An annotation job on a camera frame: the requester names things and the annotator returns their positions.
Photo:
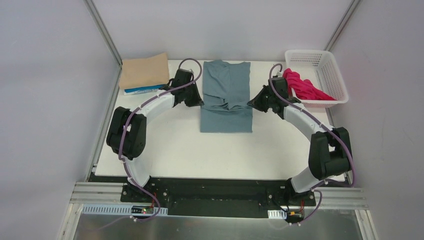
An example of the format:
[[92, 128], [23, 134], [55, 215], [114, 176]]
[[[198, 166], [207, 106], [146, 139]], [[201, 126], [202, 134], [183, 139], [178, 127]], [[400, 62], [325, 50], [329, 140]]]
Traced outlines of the grey-blue t shirt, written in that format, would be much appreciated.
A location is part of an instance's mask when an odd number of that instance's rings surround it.
[[251, 133], [253, 109], [248, 106], [251, 63], [222, 60], [203, 63], [200, 109], [202, 133]]

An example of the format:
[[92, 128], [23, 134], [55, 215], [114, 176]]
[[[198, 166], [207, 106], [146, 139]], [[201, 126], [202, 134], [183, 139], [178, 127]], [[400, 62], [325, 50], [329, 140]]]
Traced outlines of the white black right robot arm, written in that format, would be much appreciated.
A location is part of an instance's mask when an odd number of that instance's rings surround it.
[[289, 94], [285, 78], [270, 78], [247, 104], [264, 113], [272, 110], [309, 140], [308, 166], [289, 179], [288, 188], [283, 192], [288, 204], [298, 204], [305, 192], [331, 177], [353, 170], [349, 132], [344, 127], [327, 126], [309, 112], [298, 98]]

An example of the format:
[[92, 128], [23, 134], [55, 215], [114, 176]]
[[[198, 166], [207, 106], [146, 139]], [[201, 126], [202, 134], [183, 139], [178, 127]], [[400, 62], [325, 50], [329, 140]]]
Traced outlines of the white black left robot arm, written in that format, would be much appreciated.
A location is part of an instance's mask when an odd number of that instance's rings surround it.
[[181, 103], [188, 108], [202, 106], [204, 102], [196, 81], [192, 71], [179, 68], [174, 78], [141, 105], [119, 106], [113, 112], [105, 142], [123, 163], [128, 181], [135, 186], [133, 195], [140, 202], [149, 201], [153, 195], [153, 189], [146, 185], [151, 164], [142, 157], [147, 145], [147, 126]]

